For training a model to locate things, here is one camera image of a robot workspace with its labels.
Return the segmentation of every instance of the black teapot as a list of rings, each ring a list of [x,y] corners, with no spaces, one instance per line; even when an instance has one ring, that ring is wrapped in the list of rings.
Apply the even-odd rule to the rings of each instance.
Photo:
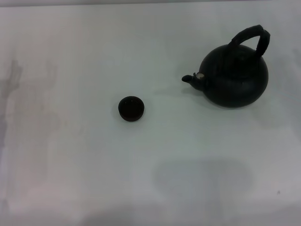
[[[241,45],[260,36],[256,51]],[[209,100],[224,107],[243,107],[256,101],[265,91],[269,73],[262,55],[268,48],[270,34],[257,25],[236,35],[228,45],[211,51],[199,72],[185,75],[182,81],[203,91]]]

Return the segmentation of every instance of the teapot handle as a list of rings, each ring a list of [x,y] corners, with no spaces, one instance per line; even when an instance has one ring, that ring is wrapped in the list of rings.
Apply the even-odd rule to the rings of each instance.
[[[260,58],[269,46],[270,33],[263,29],[261,25],[249,27],[242,32],[238,33],[232,41],[228,44],[228,50],[231,50],[237,46],[239,46],[244,41],[254,38],[256,36],[260,36],[259,42],[257,45],[255,56],[256,58]]]

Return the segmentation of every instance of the white background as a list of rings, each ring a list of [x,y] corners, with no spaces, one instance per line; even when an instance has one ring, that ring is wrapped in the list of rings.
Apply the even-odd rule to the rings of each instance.
[[[300,21],[292,1],[1,8],[1,226],[300,225]],[[181,81],[257,24],[256,103]]]

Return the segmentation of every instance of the teapot body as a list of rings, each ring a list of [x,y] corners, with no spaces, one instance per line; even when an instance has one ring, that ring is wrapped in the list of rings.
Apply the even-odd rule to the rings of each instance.
[[[199,73],[205,76],[203,92],[206,97],[217,105],[224,107],[243,107],[256,101],[265,91],[269,72],[263,58],[250,61],[250,65],[244,65],[245,70],[229,70],[219,72],[219,56],[225,51],[227,45],[220,46],[211,51],[203,60]],[[255,53],[255,50],[239,45],[231,52],[224,64],[244,61]]]

